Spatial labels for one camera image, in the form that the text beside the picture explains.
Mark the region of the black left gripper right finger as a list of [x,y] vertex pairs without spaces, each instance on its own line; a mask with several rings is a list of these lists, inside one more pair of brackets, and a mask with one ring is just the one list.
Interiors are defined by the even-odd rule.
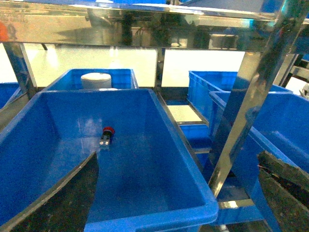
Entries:
[[263,151],[257,155],[263,195],[282,232],[309,230],[309,174]]

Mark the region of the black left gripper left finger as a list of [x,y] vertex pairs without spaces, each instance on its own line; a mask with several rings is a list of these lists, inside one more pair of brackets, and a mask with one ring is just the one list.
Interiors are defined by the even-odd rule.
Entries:
[[82,232],[95,198],[98,156],[93,152],[37,200],[4,223],[2,232]]

